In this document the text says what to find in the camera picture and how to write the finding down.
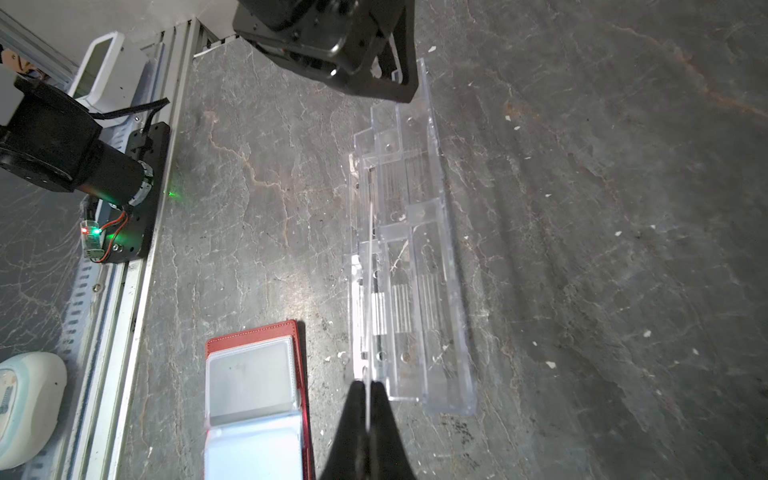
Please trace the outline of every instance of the transparent plastic card holder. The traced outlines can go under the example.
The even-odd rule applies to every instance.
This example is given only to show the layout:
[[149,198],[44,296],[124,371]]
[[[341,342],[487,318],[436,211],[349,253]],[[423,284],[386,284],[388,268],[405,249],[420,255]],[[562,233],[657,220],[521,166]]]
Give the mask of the transparent plastic card holder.
[[345,164],[355,377],[384,383],[392,400],[473,414],[466,315],[423,59],[411,103],[373,105],[371,128],[355,134]]

